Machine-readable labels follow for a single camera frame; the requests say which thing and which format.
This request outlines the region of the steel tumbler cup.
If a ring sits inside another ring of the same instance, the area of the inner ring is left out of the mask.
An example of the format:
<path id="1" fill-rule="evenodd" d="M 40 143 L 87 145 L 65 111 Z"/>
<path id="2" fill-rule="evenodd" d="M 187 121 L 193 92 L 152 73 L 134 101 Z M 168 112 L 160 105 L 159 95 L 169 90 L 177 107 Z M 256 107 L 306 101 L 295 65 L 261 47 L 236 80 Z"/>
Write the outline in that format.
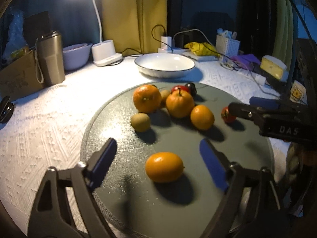
<path id="1" fill-rule="evenodd" d="M 37 38 L 35 47 L 46 86 L 62 83 L 65 73 L 61 33 L 52 31 L 42 35 Z"/>

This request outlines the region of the brown longan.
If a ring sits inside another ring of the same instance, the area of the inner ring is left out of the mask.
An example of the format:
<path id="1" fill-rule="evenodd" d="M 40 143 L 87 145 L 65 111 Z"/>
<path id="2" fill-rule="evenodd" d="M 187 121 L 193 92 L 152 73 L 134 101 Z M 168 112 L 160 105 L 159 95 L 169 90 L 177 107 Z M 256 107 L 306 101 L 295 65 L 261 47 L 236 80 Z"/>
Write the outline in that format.
<path id="1" fill-rule="evenodd" d="M 160 108 L 164 108 L 166 105 L 166 100 L 168 98 L 168 96 L 171 94 L 170 90 L 162 90 L 160 92 L 161 94 L 161 104 L 160 104 Z"/>

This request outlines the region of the oval orange kumquat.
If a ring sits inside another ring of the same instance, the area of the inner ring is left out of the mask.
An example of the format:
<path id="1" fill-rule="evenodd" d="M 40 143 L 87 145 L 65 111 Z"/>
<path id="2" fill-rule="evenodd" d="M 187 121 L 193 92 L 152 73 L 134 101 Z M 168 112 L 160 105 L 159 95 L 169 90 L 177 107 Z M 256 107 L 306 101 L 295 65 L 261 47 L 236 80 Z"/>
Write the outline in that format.
<path id="1" fill-rule="evenodd" d="M 146 160 L 145 171 L 153 182 L 170 183 L 182 176 L 184 164 L 182 159 L 172 152 L 159 152 Z"/>

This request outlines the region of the orange mandarin with stem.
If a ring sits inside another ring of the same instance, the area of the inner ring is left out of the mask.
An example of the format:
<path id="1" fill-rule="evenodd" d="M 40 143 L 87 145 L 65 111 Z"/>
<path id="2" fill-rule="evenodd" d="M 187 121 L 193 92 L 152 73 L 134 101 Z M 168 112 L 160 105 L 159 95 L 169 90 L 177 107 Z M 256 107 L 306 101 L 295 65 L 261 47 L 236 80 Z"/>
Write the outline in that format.
<path id="1" fill-rule="evenodd" d="M 181 119 L 190 115 L 195 101 L 190 93 L 178 88 L 167 97 L 165 106 L 172 117 Z"/>

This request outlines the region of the white power strip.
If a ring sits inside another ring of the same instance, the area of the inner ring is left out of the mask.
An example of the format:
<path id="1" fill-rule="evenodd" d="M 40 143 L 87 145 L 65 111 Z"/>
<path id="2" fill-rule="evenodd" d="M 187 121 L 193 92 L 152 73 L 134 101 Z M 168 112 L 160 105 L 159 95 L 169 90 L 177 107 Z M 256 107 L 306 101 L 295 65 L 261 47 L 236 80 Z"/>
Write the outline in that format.
<path id="1" fill-rule="evenodd" d="M 173 49 L 163 49 L 163 48 L 158 48 L 158 53 L 173 53 L 173 54 L 183 54 L 186 52 L 189 52 L 189 49 L 182 49 L 182 48 L 173 48 Z"/>

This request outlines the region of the white desk lamp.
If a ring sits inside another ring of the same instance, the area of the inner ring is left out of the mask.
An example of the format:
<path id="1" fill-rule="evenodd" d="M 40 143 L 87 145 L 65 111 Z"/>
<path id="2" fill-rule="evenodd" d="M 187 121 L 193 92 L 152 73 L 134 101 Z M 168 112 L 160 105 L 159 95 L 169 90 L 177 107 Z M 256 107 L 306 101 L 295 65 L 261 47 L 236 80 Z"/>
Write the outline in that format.
<path id="1" fill-rule="evenodd" d="M 91 47 L 93 63 L 98 67 L 118 65 L 123 61 L 123 56 L 121 53 L 116 52 L 113 40 L 103 40 L 102 22 L 96 0 L 92 0 L 92 4 L 94 6 L 99 27 L 99 42 Z"/>

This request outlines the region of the yellow curtain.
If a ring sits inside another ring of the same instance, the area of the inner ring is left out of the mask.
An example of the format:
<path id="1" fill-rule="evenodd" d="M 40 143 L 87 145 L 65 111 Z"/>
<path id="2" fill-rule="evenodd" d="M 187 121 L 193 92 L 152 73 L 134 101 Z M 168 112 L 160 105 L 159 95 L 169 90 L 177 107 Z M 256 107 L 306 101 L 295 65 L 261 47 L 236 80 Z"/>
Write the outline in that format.
<path id="1" fill-rule="evenodd" d="M 156 53 L 158 39 L 167 28 L 168 0 L 102 0 L 103 38 L 113 40 L 117 52 L 124 55 Z"/>

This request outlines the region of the orange mandarin without stem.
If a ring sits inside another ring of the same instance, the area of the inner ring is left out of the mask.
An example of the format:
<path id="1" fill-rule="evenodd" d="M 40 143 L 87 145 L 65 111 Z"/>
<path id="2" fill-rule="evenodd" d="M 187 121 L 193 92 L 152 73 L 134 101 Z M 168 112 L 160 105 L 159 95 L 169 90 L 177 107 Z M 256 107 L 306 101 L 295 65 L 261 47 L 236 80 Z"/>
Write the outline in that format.
<path id="1" fill-rule="evenodd" d="M 159 89 L 151 84 L 137 87 L 133 92 L 133 103 L 140 113 L 153 113 L 161 106 Z"/>

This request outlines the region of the white ceramic plate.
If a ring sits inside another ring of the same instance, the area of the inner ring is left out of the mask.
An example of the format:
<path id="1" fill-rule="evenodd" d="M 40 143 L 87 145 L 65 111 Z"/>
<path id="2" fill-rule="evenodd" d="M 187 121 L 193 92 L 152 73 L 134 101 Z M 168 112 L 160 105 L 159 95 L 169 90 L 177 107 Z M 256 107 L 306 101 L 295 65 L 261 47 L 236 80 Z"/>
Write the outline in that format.
<path id="1" fill-rule="evenodd" d="M 139 72 L 159 79 L 176 79 L 186 76 L 196 64 L 190 58 L 179 54 L 150 53 L 135 58 Z"/>

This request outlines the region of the round orange kumquat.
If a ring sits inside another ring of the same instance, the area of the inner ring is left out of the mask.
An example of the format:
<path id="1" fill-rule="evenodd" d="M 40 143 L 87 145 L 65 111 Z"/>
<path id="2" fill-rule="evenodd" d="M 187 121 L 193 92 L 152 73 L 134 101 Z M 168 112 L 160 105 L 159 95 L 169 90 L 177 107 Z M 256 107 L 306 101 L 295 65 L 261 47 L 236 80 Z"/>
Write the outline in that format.
<path id="1" fill-rule="evenodd" d="M 215 118 L 213 112 L 207 106 L 197 105 L 191 111 L 190 120 L 195 128 L 206 131 L 213 126 Z"/>

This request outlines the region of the green-brown longan front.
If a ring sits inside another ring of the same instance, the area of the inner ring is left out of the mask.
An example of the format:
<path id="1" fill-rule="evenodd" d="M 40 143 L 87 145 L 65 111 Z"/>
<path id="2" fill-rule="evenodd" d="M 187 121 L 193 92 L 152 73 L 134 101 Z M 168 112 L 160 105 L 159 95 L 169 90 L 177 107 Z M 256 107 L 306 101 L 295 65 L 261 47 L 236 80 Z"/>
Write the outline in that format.
<path id="1" fill-rule="evenodd" d="M 150 117 L 145 113 L 133 115 L 130 123 L 136 132 L 146 132 L 150 129 Z"/>

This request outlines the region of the white charger plug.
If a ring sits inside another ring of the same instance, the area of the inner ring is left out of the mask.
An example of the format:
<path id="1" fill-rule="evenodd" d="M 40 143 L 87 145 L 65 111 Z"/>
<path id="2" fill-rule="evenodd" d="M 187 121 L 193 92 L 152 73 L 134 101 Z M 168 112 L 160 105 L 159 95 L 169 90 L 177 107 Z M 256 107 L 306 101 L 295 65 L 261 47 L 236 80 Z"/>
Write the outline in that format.
<path id="1" fill-rule="evenodd" d="M 161 48 L 164 50 L 171 50 L 172 48 L 172 37 L 162 36 L 161 37 Z"/>

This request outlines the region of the small red cherry tomato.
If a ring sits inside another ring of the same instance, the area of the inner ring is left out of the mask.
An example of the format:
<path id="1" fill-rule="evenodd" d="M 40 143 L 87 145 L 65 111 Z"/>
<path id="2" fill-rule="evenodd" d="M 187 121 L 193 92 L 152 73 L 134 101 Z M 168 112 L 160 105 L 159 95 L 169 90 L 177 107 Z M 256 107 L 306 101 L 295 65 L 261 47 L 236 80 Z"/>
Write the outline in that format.
<path id="1" fill-rule="evenodd" d="M 226 124 L 231 124 L 236 120 L 236 117 L 230 114 L 228 106 L 222 109 L 221 118 Z"/>

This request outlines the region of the dark purple cherry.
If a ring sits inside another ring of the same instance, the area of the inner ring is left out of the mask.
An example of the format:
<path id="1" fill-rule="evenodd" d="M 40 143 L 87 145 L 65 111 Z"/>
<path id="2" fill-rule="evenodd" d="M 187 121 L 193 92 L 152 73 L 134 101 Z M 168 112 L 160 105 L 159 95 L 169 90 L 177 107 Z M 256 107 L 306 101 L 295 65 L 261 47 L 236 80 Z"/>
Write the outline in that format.
<path id="1" fill-rule="evenodd" d="M 189 82 L 185 86 L 189 90 L 189 93 L 191 94 L 192 97 L 195 97 L 197 95 L 197 89 L 194 83 Z"/>

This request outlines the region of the large red tomato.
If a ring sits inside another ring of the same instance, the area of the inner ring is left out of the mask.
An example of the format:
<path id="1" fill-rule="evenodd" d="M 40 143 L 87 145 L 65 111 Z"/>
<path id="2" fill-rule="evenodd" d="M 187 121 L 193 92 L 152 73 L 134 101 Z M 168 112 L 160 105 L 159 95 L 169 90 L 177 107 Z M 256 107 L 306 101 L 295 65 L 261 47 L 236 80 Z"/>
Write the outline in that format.
<path id="1" fill-rule="evenodd" d="M 183 91 L 186 91 L 188 93 L 190 93 L 190 89 L 187 87 L 187 86 L 184 86 L 184 85 L 176 85 L 176 86 L 173 86 L 172 89 L 171 89 L 171 93 L 175 92 L 175 91 L 178 91 L 178 90 L 183 90 Z"/>

